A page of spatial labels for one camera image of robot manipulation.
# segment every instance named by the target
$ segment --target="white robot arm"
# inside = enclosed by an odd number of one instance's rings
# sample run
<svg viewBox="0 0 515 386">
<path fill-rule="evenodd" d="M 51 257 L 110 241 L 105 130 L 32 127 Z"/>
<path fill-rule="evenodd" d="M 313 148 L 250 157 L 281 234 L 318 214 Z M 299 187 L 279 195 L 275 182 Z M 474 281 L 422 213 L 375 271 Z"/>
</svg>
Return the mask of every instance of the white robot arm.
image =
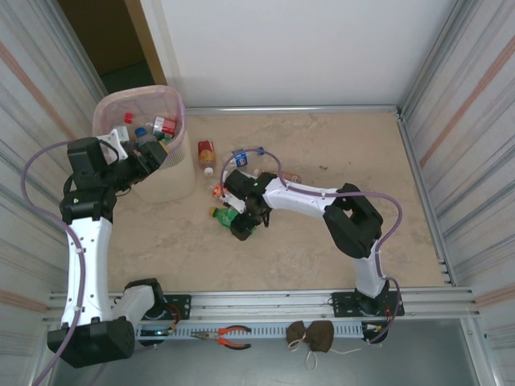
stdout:
<svg viewBox="0 0 515 386">
<path fill-rule="evenodd" d="M 109 304 L 107 286 L 108 244 L 116 194 L 141 182 L 159 168 L 167 152 L 158 142 L 147 142 L 127 153 L 126 132 L 116 129 L 99 138 L 82 138 L 68 144 L 73 174 L 64 184 L 60 203 L 63 221 L 76 233 L 82 251 L 68 235 L 68 296 L 59 330 L 49 331 L 47 345 L 57 352 L 82 300 L 80 317 L 61 358 L 75 368 L 129 358 L 134 352 L 134 329 L 143 315 L 159 316 L 164 297 L 156 279 L 133 281 L 115 307 Z M 108 164 L 106 158 L 113 161 Z M 71 190 L 72 183 L 76 189 Z M 80 293 L 79 252 L 85 257 L 85 286 Z"/>
<path fill-rule="evenodd" d="M 318 195 L 298 193 L 291 187 Z M 263 173 L 255 179 L 235 170 L 225 179 L 224 188 L 228 194 L 223 200 L 240 212 L 231 223 L 231 232 L 240 240 L 246 240 L 261 222 L 268 227 L 273 209 L 296 211 L 324 220 L 338 249 L 353 257 L 356 291 L 369 300 L 363 313 L 374 314 L 370 305 L 379 302 L 378 298 L 387 289 L 376 250 L 383 219 L 365 197 L 325 197 L 330 193 L 359 191 L 357 187 L 345 184 L 341 189 L 322 189 L 298 183 L 288 183 L 285 187 L 275 174 Z"/>
</svg>

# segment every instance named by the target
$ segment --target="blue bottle cap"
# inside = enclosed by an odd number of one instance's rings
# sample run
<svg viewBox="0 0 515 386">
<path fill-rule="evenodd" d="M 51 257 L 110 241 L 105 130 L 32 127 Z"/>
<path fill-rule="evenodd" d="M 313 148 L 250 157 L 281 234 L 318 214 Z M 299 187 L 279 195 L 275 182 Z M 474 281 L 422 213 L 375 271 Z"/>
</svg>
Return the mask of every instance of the blue bottle cap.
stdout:
<svg viewBox="0 0 515 386">
<path fill-rule="evenodd" d="M 140 138 L 140 137 L 144 136 L 145 134 L 147 134 L 146 129 L 144 127 L 138 127 L 136 129 L 136 131 L 134 131 L 134 133 L 136 134 L 136 137 L 138 137 L 138 138 Z"/>
</svg>

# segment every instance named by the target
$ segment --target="metal wall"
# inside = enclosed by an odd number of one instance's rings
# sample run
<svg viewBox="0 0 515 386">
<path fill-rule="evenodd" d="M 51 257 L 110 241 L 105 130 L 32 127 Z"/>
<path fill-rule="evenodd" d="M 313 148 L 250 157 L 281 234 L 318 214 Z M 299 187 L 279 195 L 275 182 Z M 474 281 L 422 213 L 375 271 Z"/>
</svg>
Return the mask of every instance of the metal wall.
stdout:
<svg viewBox="0 0 515 386">
<path fill-rule="evenodd" d="M 403 108 L 455 281 L 515 382 L 515 2 L 462 2 Z"/>
<path fill-rule="evenodd" d="M 0 384 L 29 383 L 48 295 L 65 289 L 68 270 L 66 237 L 28 210 L 20 172 L 42 147 L 90 134 L 103 94 L 55 12 L 47 1 L 0 2 Z M 30 197 L 58 212 L 70 172 L 65 149 L 43 156 Z"/>
</svg>

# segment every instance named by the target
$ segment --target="trash bin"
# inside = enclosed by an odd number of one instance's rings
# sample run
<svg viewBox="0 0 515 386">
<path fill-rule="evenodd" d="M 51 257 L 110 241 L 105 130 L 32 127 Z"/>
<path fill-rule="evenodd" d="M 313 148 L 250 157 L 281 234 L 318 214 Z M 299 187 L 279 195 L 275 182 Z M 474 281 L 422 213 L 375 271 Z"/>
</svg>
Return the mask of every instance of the trash bin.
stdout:
<svg viewBox="0 0 515 386">
<path fill-rule="evenodd" d="M 125 123 L 127 113 L 133 122 Z M 116 125 L 126 125 L 131 139 L 134 131 L 156 117 L 176 122 L 175 136 L 167 144 L 168 157 L 152 175 L 134 185 L 134 191 L 148 203 L 163 203 L 190 195 L 195 188 L 192 150 L 186 131 L 184 106 L 172 87 L 156 85 L 132 88 L 106 96 L 95 108 L 93 135 L 105 135 Z"/>
</svg>

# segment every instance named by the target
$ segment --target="metal rail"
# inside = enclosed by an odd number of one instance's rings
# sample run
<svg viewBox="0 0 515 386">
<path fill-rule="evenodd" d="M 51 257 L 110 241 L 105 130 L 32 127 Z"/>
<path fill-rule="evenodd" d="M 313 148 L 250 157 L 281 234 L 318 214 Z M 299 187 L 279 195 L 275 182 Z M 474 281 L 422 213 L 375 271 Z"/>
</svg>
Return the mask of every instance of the metal rail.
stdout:
<svg viewBox="0 0 515 386">
<path fill-rule="evenodd" d="M 192 308 L 188 324 L 203 323 L 270 323 L 310 322 L 321 318 L 337 321 L 371 321 L 377 318 L 335 318 L 329 304 L 333 292 L 341 290 L 249 291 L 190 293 Z M 121 294 L 110 294 L 111 301 Z M 426 287 L 402 289 L 406 315 L 399 320 L 477 318 L 479 311 L 468 287 Z M 53 294 L 44 321 L 59 322 L 63 314 L 65 294 Z M 141 324 L 163 324 L 143 320 Z"/>
<path fill-rule="evenodd" d="M 187 115 L 286 114 L 286 113 L 396 113 L 395 105 L 191 107 Z"/>
</svg>

